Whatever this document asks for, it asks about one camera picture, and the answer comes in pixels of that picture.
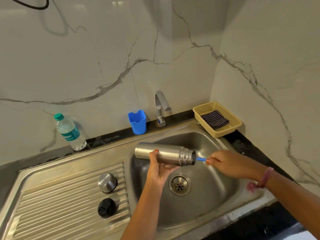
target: ridged drainboard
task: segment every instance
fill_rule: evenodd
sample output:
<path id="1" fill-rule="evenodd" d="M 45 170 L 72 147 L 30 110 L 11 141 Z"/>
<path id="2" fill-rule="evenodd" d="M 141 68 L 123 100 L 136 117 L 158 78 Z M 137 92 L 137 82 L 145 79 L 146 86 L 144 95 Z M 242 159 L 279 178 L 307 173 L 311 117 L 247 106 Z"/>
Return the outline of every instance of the ridged drainboard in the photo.
<path id="1" fill-rule="evenodd" d="M 98 188 L 102 172 L 111 172 L 118 180 L 109 194 Z M 107 219 L 97 213 L 104 198 L 112 198 L 118 206 L 116 214 Z M 121 162 L 23 192 L 6 240 L 102 239 L 122 230 L 130 217 Z"/>

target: person's left hand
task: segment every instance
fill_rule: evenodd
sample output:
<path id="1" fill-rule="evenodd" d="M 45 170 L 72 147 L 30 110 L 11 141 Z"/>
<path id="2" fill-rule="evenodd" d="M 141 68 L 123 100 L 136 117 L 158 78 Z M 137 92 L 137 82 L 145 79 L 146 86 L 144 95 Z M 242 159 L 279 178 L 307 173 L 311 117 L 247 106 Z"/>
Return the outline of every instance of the person's left hand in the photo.
<path id="1" fill-rule="evenodd" d="M 163 163 L 158 163 L 156 155 L 158 154 L 158 150 L 154 150 L 149 153 L 150 157 L 150 167 L 148 173 L 146 175 L 146 183 L 155 183 L 158 185 L 161 190 L 167 181 L 167 178 L 170 173 L 174 170 L 178 169 L 179 166 L 173 165 L 165 165 Z"/>

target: drain strainer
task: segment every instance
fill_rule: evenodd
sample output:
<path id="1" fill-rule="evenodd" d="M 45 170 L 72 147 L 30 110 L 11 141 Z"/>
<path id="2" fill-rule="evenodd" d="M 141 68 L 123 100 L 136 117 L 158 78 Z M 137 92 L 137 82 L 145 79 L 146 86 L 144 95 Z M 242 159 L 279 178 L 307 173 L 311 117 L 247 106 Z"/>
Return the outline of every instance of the drain strainer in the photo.
<path id="1" fill-rule="evenodd" d="M 169 189 L 176 196 L 185 196 L 191 190 L 191 180 L 182 173 L 174 174 L 169 179 Z"/>

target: faucet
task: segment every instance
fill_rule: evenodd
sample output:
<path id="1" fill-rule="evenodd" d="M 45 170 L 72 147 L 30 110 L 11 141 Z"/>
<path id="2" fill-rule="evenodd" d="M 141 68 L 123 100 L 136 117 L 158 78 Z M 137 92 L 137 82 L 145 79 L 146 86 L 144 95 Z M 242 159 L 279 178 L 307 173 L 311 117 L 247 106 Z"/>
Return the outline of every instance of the faucet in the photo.
<path id="1" fill-rule="evenodd" d="M 171 107 L 166 100 L 166 97 L 164 96 L 163 92 L 158 90 L 155 93 L 155 118 L 157 119 L 159 125 L 161 127 L 166 125 L 165 120 L 163 119 L 161 105 L 163 106 L 164 111 L 170 111 Z"/>

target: bottle label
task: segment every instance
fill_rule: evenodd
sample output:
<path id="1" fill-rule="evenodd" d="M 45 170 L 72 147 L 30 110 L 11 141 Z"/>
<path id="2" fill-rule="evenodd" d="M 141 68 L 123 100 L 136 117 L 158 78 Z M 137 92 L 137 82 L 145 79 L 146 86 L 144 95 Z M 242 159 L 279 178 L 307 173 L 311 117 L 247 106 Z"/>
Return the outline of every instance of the bottle label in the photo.
<path id="1" fill-rule="evenodd" d="M 74 127 L 74 129 L 68 133 L 62 134 L 62 136 L 67 140 L 67 141 L 73 141 L 77 139 L 80 136 L 80 132 L 78 131 L 77 127 Z"/>

